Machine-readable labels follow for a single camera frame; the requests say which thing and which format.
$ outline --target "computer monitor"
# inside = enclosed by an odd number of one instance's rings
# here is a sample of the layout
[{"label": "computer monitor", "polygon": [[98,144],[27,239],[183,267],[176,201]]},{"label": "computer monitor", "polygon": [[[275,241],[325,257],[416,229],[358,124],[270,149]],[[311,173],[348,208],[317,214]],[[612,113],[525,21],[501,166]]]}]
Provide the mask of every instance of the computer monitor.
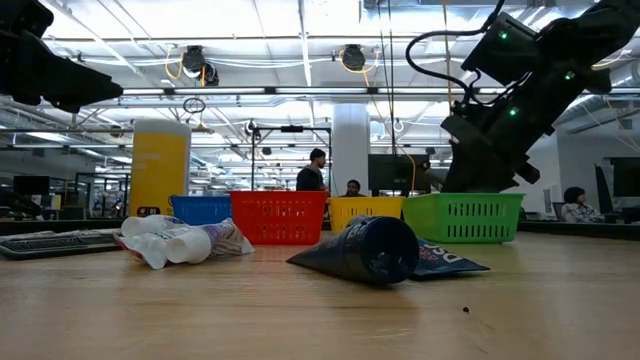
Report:
[{"label": "computer monitor", "polygon": [[20,195],[48,195],[48,176],[14,176],[13,191]]},{"label": "computer monitor", "polygon": [[[429,168],[429,155],[411,155],[416,164],[415,185],[413,190],[430,192],[431,184],[425,175]],[[411,190],[413,164],[406,155],[397,155],[394,164],[393,155],[369,155],[369,189],[399,190],[408,194]]]},{"label": "computer monitor", "polygon": [[613,164],[613,196],[640,196],[640,158],[616,158]]}]

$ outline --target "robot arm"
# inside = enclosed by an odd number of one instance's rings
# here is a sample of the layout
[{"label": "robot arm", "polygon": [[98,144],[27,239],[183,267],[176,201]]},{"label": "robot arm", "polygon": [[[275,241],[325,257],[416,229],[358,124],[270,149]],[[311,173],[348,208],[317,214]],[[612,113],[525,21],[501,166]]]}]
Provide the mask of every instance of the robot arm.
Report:
[{"label": "robot arm", "polygon": [[40,37],[53,14],[36,0],[0,0],[0,95],[64,111],[122,95],[111,77],[52,54]]},{"label": "robot arm", "polygon": [[491,105],[457,102],[442,127],[452,136],[453,163],[443,192],[500,192],[515,174],[540,174],[526,152],[585,89],[611,91],[598,61],[626,45],[640,26],[640,1],[601,0],[580,17],[557,19],[539,33],[506,13],[490,25],[462,64],[507,86]]}]

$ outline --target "plastic basket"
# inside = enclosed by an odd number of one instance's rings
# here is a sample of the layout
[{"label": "plastic basket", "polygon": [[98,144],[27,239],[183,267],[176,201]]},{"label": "plastic basket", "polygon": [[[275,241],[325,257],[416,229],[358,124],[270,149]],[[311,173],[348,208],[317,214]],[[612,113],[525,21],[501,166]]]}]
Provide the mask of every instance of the plastic basket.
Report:
[{"label": "plastic basket", "polygon": [[231,217],[228,196],[171,196],[173,216],[189,225],[217,224]]},{"label": "plastic basket", "polygon": [[326,198],[324,191],[233,191],[233,219],[254,245],[313,245]]},{"label": "plastic basket", "polygon": [[342,197],[329,199],[331,230],[341,232],[357,215],[390,216],[400,219],[404,197]]},{"label": "plastic basket", "polygon": [[513,241],[523,194],[432,194],[404,202],[416,235],[442,243]]}]

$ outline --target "wooden table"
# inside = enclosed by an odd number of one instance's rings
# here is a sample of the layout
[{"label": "wooden table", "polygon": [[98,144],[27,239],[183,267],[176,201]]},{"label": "wooden table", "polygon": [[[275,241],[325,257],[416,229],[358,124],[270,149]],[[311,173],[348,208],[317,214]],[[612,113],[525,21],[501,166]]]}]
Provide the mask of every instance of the wooden table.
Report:
[{"label": "wooden table", "polygon": [[297,247],[160,271],[0,260],[0,358],[640,359],[640,243],[449,248],[493,271],[374,289],[284,263]]}]

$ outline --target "dark shirt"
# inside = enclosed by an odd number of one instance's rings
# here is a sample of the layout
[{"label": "dark shirt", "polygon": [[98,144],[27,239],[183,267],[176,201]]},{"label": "dark shirt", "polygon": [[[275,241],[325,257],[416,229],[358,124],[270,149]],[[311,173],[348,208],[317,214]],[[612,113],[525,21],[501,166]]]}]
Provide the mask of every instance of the dark shirt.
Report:
[{"label": "dark shirt", "polygon": [[296,181],[296,191],[319,191],[324,188],[322,174],[309,166],[300,170]]}]

